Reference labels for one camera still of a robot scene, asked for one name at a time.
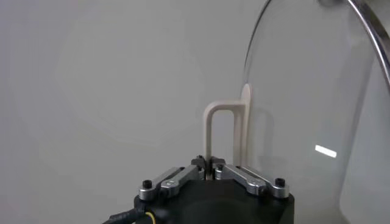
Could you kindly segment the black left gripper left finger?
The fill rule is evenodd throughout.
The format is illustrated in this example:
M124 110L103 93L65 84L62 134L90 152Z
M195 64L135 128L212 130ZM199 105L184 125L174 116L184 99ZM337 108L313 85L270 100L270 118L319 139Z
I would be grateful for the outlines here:
M165 171L157 178L144 180L138 190L138 196L142 201L155 200L160 192L168 198L176 196L180 189L191 180L205 180L206 161L201 155L191 160L187 167L173 167Z

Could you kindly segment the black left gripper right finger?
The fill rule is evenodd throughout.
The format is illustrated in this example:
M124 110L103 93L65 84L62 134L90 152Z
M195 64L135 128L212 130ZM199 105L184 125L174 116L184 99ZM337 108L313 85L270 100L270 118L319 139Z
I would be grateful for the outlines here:
M214 180L233 180L251 195L270 195L276 199L289 197L289 186L283 178L272 180L251 167L226 164L224 159L215 156L211 157L210 166Z

